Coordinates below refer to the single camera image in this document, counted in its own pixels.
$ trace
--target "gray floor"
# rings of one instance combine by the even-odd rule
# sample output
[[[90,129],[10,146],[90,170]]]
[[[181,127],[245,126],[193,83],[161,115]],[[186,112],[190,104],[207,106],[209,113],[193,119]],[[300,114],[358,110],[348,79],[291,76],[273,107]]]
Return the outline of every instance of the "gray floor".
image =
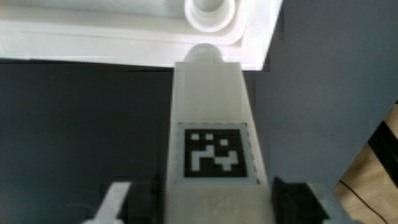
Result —
[[[252,80],[270,177],[334,186],[398,100],[396,40],[398,2],[286,0]]]
[[[398,2],[286,0],[282,18],[245,72],[266,172],[332,188],[398,100]],[[79,223],[101,186],[163,173],[172,71],[1,62],[0,222]]]

